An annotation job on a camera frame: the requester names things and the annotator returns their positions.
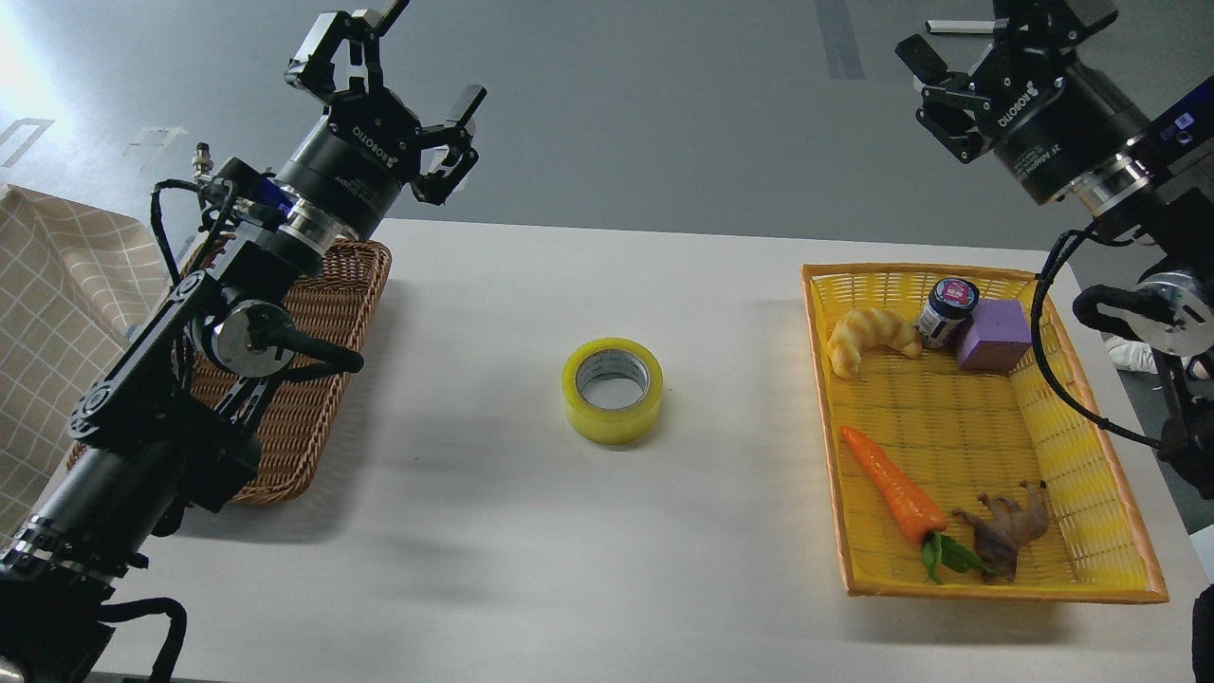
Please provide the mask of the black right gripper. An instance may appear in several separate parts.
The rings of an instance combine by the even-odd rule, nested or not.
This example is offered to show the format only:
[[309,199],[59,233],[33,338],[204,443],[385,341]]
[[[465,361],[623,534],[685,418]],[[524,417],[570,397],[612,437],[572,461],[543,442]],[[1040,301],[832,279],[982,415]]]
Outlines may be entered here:
[[992,152],[1037,204],[1123,152],[1148,116],[1078,47],[1113,25],[1111,1],[993,1],[993,40],[971,76],[914,34],[894,53],[921,96],[917,121],[958,161]]

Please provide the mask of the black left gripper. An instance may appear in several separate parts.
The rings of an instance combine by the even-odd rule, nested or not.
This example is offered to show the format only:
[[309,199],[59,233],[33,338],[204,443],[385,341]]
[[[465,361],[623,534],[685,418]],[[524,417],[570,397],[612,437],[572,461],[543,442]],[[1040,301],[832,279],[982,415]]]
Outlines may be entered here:
[[[412,182],[419,203],[443,206],[480,160],[472,120],[488,95],[470,82],[442,124],[421,125],[412,109],[382,85],[380,39],[409,6],[391,1],[374,11],[330,11],[317,17],[296,53],[287,61],[285,82],[327,106],[320,121],[277,173],[280,184],[328,212],[347,237],[369,239]],[[337,56],[353,69],[337,86]],[[420,173],[421,153],[444,155]]]

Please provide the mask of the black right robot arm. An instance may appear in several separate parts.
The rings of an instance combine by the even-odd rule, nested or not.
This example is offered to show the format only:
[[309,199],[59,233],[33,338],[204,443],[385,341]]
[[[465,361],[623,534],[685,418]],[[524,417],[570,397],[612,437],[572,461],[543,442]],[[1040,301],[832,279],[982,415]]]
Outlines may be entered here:
[[993,153],[1038,204],[1076,197],[1093,220],[1059,237],[1040,289],[1084,239],[1148,238],[1163,256],[1131,289],[1088,286],[1087,328],[1147,345],[1165,388],[1159,437],[1142,437],[1212,499],[1212,402],[1189,392],[1187,362],[1212,364],[1212,81],[1148,116],[1080,42],[1110,27],[1110,1],[995,1],[989,45],[971,72],[946,64],[923,35],[894,49],[920,85],[917,120],[958,161]]

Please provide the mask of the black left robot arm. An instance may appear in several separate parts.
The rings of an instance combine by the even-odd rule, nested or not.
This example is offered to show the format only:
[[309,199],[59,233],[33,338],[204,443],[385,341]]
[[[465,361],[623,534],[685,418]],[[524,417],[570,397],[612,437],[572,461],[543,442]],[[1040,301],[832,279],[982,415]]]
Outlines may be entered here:
[[83,459],[2,550],[2,677],[83,682],[119,622],[168,617],[149,679],[169,682],[188,625],[178,601],[113,601],[143,569],[140,546],[178,531],[192,507],[216,513],[254,479],[256,429],[280,385],[354,375],[351,347],[308,336],[287,312],[300,277],[318,277],[339,239],[369,241],[403,190],[442,206],[478,153],[469,130],[486,89],[473,82],[443,123],[424,125],[382,82],[380,42],[405,10],[318,16],[285,81],[322,116],[287,164],[215,167],[195,146],[192,180],[165,180],[149,220],[164,243],[159,194],[191,192],[202,243],[155,314],[73,408],[66,431]]

